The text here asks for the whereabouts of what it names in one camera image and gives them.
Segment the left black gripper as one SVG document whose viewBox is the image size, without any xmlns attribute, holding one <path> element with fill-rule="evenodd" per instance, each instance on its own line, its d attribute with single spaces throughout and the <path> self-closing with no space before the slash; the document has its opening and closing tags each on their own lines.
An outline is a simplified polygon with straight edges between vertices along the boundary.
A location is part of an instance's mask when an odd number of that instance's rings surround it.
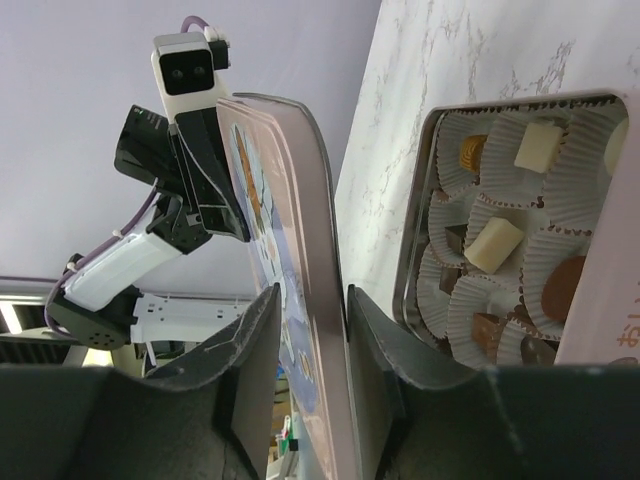
<svg viewBox="0 0 640 480">
<path fill-rule="evenodd" d="M 249 241 L 248 226 L 238 203 L 226 159 L 217 109 L 183 112 L 169 126 L 187 199 L 204 229 Z"/>
</svg>

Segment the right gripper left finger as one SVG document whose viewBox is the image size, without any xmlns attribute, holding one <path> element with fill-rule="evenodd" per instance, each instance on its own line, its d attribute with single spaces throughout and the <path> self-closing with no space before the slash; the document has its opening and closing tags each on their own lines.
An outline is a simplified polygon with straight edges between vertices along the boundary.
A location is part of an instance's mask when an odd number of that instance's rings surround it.
<svg viewBox="0 0 640 480">
<path fill-rule="evenodd" d="M 144 378 L 114 368 L 5 366 L 5 479 L 260 479 L 281 291 Z"/>
</svg>

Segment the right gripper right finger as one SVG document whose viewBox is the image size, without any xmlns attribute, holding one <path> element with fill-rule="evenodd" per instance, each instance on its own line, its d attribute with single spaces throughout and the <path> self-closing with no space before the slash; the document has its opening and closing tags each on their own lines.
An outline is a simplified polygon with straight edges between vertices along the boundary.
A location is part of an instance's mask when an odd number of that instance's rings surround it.
<svg viewBox="0 0 640 480">
<path fill-rule="evenodd" d="M 635 479 L 639 372 L 630 366 L 474 370 L 347 293 L 366 479 Z"/>
</svg>

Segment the tin lid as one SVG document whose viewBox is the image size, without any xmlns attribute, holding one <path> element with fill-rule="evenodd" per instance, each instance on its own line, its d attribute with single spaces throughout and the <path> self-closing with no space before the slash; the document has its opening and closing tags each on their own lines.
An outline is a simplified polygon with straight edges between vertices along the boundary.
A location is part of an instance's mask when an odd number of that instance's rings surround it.
<svg viewBox="0 0 640 480">
<path fill-rule="evenodd" d="M 259 290 L 282 298 L 279 360 L 327 479 L 361 476 L 330 162 L 302 103 L 242 93 L 217 115 Z"/>
</svg>

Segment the brown rectangular chocolate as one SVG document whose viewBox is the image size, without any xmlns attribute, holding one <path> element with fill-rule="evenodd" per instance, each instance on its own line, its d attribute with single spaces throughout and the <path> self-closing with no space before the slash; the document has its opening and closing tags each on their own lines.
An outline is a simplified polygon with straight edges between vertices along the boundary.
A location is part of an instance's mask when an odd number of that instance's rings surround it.
<svg viewBox="0 0 640 480">
<path fill-rule="evenodd" d="M 487 312 L 475 312 L 472 316 L 471 338 L 487 359 L 497 362 L 498 344 L 505 327 L 505 320 Z"/>
</svg>

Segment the dark square chocolate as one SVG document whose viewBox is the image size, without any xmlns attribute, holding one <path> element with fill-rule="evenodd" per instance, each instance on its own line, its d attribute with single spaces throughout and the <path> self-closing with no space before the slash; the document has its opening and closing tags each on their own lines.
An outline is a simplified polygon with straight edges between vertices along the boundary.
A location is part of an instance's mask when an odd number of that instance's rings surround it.
<svg viewBox="0 0 640 480">
<path fill-rule="evenodd" d="M 442 267 L 439 277 L 439 289 L 445 294 L 451 295 L 461 276 L 462 270 L 459 268 Z"/>
</svg>

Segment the white chocolate piece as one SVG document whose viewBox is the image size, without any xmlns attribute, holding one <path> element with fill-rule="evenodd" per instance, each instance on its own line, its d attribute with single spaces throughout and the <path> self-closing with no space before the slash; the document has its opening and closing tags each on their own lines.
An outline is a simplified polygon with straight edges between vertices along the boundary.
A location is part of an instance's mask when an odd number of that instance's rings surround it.
<svg viewBox="0 0 640 480">
<path fill-rule="evenodd" d="M 492 217 L 465 249 L 465 258 L 486 274 L 494 274 L 516 247 L 525 233 L 504 218 Z"/>
</svg>

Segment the caramel round chocolate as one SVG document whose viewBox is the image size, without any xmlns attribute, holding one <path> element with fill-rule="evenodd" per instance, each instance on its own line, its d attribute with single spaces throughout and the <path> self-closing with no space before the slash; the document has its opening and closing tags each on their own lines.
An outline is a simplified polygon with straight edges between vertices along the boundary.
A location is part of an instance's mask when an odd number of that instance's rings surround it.
<svg viewBox="0 0 640 480">
<path fill-rule="evenodd" d="M 471 135 L 464 139 L 459 152 L 459 165 L 477 174 L 480 171 L 480 163 L 487 135 Z"/>
</svg>

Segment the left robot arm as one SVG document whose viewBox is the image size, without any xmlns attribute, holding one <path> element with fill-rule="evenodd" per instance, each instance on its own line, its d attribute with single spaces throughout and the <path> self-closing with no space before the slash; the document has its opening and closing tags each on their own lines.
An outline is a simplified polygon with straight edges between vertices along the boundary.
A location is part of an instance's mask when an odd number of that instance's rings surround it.
<svg viewBox="0 0 640 480">
<path fill-rule="evenodd" d="M 215 108 L 169 121 L 131 107 L 117 141 L 114 166 L 152 190 L 134 217 L 86 255 L 69 259 L 44 307 L 60 339 L 100 350 L 130 342 L 142 298 L 136 282 L 186 256 L 213 236 L 250 240 L 234 193 Z"/>
</svg>

